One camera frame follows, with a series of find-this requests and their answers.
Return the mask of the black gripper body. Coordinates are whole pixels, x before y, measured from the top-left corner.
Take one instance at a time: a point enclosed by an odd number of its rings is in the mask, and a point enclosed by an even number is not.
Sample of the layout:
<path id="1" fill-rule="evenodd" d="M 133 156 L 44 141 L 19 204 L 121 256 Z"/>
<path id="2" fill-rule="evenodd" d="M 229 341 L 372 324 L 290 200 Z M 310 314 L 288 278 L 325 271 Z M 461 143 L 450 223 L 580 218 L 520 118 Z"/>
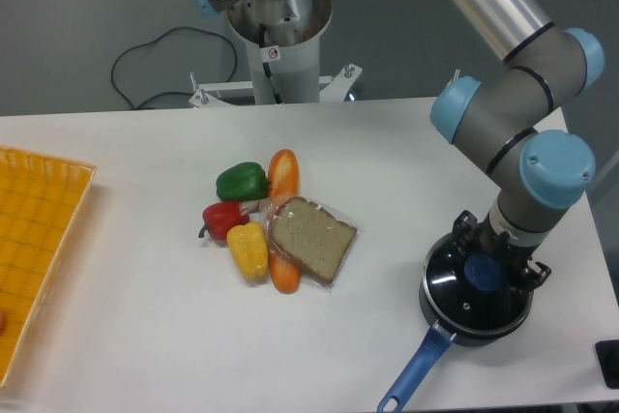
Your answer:
<path id="1" fill-rule="evenodd" d="M 482 224 L 479 242 L 483 252 L 500 265 L 509 282 L 525 282 L 524 269 L 532 248 L 511 244 L 510 239 L 508 232 L 496 233 L 489 223 Z"/>

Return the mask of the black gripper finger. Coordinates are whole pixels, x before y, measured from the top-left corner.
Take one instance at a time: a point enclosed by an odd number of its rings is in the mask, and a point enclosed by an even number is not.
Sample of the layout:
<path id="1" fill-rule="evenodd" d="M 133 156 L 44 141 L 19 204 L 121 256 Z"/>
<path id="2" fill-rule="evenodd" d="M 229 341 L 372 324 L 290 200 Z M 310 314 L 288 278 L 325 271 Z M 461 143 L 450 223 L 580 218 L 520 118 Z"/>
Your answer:
<path id="1" fill-rule="evenodd" d="M 512 279 L 512 287 L 519 292 L 533 292 L 551 275 L 551 268 L 540 261 L 528 259 Z"/>
<path id="2" fill-rule="evenodd" d="M 469 257 L 483 251 L 482 232 L 483 225 L 468 210 L 463 210 L 455 219 L 451 232 L 451 242 L 455 255 L 461 263 L 465 263 Z"/>

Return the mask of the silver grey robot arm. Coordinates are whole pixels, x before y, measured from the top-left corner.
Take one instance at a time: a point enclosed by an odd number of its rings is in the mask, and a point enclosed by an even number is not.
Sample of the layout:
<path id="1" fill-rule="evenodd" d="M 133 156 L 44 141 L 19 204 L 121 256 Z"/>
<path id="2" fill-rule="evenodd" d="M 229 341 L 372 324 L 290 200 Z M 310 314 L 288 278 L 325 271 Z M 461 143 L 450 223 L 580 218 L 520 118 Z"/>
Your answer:
<path id="1" fill-rule="evenodd" d="M 192 0 L 207 16 L 226 13 L 248 43 L 255 100 L 313 103 L 324 96 L 314 58 L 290 53 L 326 28 L 329 0 Z M 467 236 L 464 221 L 453 239 L 501 266 L 505 282 L 530 291 L 548 276 L 532 252 L 582 196 L 595 160 L 580 138 L 535 131 L 536 124 L 595 82 L 604 51 L 588 32 L 559 30 L 534 0 L 453 0 L 506 73 L 491 85 L 452 79 L 430 112 L 434 127 L 500 188 L 479 227 Z"/>

